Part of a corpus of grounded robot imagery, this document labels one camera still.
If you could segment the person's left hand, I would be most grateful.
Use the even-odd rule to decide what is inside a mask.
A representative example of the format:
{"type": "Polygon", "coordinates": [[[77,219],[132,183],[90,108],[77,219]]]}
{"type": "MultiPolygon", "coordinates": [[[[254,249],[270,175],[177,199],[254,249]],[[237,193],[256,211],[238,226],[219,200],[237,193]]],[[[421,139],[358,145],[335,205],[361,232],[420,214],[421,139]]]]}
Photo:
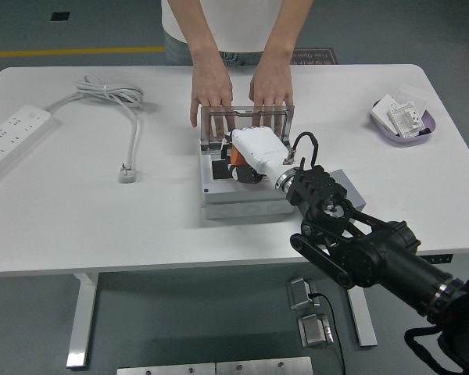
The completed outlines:
{"type": "Polygon", "coordinates": [[[261,59],[250,82],[249,99],[257,107],[293,106],[289,62],[261,59]]]}

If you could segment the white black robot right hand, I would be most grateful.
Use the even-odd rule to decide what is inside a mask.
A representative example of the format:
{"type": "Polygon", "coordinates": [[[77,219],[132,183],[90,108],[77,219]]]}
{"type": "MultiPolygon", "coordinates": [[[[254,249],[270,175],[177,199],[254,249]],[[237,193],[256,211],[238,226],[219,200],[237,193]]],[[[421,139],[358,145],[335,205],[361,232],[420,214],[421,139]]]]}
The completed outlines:
{"type": "Polygon", "coordinates": [[[231,144],[229,171],[244,184],[257,184],[267,177],[276,190],[295,174],[294,162],[286,162],[289,150],[269,127],[234,129],[222,145],[231,144]]]}

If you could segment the person's right hand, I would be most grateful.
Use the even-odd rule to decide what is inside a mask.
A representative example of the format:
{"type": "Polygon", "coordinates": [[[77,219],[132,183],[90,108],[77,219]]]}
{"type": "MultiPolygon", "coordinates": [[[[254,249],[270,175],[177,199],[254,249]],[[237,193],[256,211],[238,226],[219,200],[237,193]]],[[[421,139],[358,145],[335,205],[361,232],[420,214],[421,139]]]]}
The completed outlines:
{"type": "Polygon", "coordinates": [[[193,62],[190,122],[198,126],[199,106],[229,107],[233,92],[231,78],[222,61],[193,62]]]}

